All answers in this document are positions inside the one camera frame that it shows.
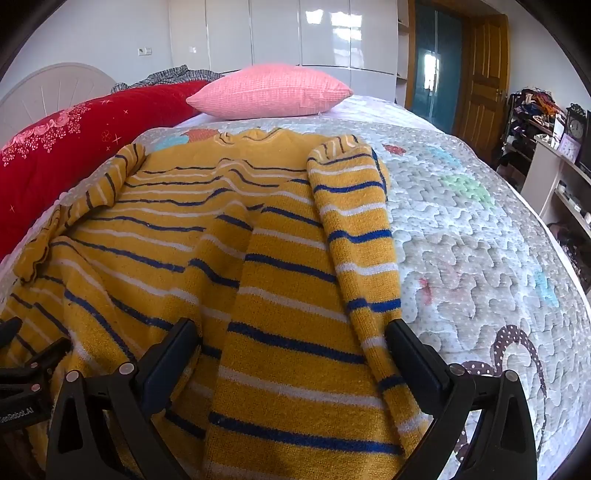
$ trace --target white wardrobe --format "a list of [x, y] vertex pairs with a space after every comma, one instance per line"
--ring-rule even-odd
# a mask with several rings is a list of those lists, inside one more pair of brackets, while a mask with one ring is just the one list
[[170, 0], [170, 30], [175, 65], [221, 73], [258, 63], [303, 65], [357, 95], [397, 96], [396, 0]]

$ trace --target headboard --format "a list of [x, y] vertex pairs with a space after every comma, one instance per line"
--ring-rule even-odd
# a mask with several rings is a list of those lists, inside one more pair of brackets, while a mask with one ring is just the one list
[[31, 73], [0, 100], [0, 147], [47, 115], [108, 95], [115, 81], [83, 63], [57, 63]]

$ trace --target metal bolt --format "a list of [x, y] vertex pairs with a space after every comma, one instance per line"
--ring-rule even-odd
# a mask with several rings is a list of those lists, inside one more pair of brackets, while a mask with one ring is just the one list
[[519, 380], [519, 375], [517, 375], [517, 373], [513, 370], [507, 370], [505, 372], [505, 376], [510, 382], [517, 382]]
[[119, 373], [121, 375], [129, 375], [131, 372], [133, 372], [135, 370], [135, 367], [133, 364], [127, 363], [127, 364], [123, 364], [119, 367]]
[[449, 371], [457, 377], [461, 377], [463, 374], [466, 373], [466, 369], [462, 367], [460, 364], [451, 364], [449, 366]]
[[71, 372], [68, 372], [68, 374], [66, 375], [66, 380], [68, 382], [75, 382], [76, 380], [78, 380], [79, 376], [80, 374], [76, 370], [72, 370]]

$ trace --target wooden door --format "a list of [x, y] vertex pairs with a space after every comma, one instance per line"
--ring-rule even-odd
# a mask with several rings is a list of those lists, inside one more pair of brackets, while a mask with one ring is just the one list
[[469, 18], [454, 133], [489, 163], [503, 127], [509, 90], [509, 21], [506, 15]]

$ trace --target plaid cloth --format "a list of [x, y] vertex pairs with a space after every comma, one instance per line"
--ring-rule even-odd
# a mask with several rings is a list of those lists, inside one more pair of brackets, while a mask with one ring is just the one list
[[221, 73], [215, 73], [211, 70], [189, 70], [186, 65], [174, 67], [172, 69], [163, 70], [161, 72], [153, 73], [145, 80], [127, 85], [126, 83], [117, 83], [112, 89], [111, 93], [120, 92], [129, 88], [147, 87], [151, 85], [173, 85], [175, 83], [190, 82], [192, 80], [206, 80], [213, 82], [222, 78]]

